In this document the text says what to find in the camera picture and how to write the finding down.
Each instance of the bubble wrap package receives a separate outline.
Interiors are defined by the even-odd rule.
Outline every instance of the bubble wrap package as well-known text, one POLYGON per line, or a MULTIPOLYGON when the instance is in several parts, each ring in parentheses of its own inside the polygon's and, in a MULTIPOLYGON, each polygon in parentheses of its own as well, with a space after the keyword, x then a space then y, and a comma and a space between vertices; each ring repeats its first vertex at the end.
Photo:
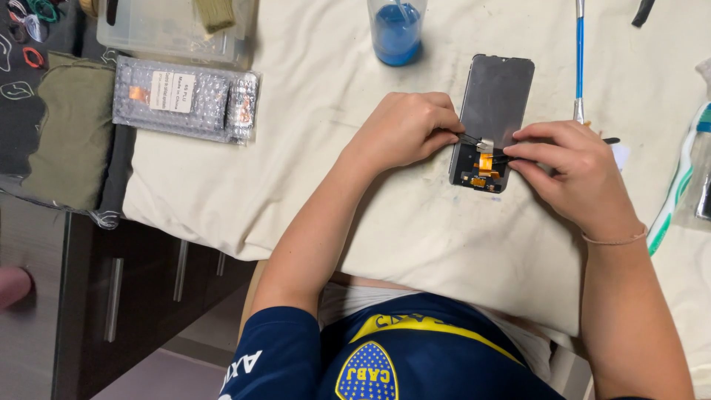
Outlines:
POLYGON ((114 124, 245 144, 252 136, 259 75, 120 56, 114 124))

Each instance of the person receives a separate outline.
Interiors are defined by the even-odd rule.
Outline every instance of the person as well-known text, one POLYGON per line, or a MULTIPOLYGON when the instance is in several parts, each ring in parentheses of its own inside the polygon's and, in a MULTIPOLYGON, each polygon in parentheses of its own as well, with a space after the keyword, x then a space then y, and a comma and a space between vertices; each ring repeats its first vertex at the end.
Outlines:
MULTIPOLYGON (((562 399, 545 383, 550 350, 535 330, 431 293, 329 282, 374 178, 463 131, 444 93, 385 96, 274 249, 220 400, 562 399)), ((535 123, 514 137, 506 154, 556 173, 524 160, 510 167, 588 240, 581 333, 597 398, 693 399, 646 227, 609 146, 575 121, 535 123)))

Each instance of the olive green cloth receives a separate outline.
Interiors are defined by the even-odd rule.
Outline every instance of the olive green cloth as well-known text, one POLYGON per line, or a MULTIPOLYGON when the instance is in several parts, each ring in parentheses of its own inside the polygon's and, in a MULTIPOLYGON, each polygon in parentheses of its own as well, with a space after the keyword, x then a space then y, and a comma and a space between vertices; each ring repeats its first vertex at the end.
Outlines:
POLYGON ((114 69, 59 53, 48 58, 37 89, 46 105, 39 147, 22 187, 50 203, 95 210, 114 132, 114 69))

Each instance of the smartphone display assembly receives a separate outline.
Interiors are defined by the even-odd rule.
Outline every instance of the smartphone display assembly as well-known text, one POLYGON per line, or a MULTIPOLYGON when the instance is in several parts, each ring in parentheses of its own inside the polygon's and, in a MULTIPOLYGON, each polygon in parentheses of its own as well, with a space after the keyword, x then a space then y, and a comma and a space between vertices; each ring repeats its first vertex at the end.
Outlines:
POLYGON ((459 135, 449 166, 449 183, 501 193, 510 169, 502 149, 514 143, 521 128, 535 66, 524 58, 477 54, 471 61, 459 135))

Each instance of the clear plastic box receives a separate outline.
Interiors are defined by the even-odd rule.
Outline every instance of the clear plastic box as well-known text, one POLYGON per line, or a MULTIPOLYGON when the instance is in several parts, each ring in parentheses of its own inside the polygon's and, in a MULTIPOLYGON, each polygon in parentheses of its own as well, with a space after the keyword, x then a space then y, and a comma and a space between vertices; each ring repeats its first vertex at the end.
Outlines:
POLYGON ((200 60, 234 62, 252 20, 253 0, 232 0, 237 25, 208 34, 192 0, 120 0, 116 24, 106 22, 107 0, 99 2, 97 40, 106 47, 200 60))

